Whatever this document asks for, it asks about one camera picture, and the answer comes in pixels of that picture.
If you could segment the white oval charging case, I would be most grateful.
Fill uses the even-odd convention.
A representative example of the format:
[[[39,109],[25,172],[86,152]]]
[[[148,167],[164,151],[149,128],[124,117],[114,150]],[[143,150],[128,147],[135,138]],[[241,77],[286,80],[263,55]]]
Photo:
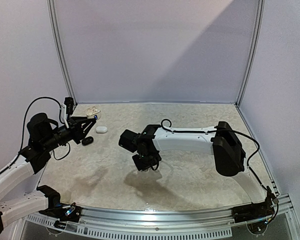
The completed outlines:
[[[95,128],[95,132],[96,132],[97,134],[105,134],[105,133],[108,132],[108,128],[107,128],[106,126],[97,126],[97,127]]]

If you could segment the black charging case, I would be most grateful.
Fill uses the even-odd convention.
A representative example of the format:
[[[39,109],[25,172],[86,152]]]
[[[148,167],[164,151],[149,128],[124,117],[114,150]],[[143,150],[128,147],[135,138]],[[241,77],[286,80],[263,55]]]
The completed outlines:
[[[88,136],[88,137],[85,137],[82,141],[81,141],[81,144],[83,146],[87,146],[87,145],[90,145],[94,142],[94,138],[92,136]]]

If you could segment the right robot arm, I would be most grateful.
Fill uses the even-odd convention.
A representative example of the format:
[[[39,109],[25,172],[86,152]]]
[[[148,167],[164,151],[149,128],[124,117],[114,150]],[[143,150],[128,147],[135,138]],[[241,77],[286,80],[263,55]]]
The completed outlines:
[[[133,153],[138,171],[157,170],[162,160],[161,151],[200,152],[214,157],[216,171],[234,179],[251,200],[248,213],[259,218],[268,210],[271,188],[262,184],[251,168],[251,157],[246,155],[238,136],[252,137],[233,130],[226,121],[204,128],[174,128],[171,125],[149,124],[141,133],[126,129],[119,138],[120,147]]]

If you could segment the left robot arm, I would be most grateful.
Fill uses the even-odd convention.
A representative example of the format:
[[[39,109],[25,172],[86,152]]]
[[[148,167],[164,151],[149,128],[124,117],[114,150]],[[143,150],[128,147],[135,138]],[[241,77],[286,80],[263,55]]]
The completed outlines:
[[[0,171],[0,234],[14,221],[35,212],[60,222],[79,222],[82,208],[75,203],[61,203],[61,195],[47,185],[9,201],[3,199],[18,184],[43,170],[55,149],[70,141],[80,144],[97,119],[97,116],[73,116],[63,126],[43,112],[30,119],[28,145]]]

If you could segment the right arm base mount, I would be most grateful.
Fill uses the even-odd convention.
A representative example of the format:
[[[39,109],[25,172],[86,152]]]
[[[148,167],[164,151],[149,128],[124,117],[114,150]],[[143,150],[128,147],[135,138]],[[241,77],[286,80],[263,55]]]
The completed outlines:
[[[260,203],[240,205],[231,209],[231,216],[235,223],[262,219],[274,213],[273,201],[269,197]]]

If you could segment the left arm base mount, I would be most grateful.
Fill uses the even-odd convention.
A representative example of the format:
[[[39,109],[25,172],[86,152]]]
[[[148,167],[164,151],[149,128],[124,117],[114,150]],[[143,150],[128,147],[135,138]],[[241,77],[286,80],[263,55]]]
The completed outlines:
[[[61,202],[61,195],[53,188],[42,185],[37,187],[37,191],[40,191],[48,200],[48,208],[40,210],[39,213],[48,217],[59,219],[60,222],[74,222],[80,221],[83,208],[72,204],[65,204]]]

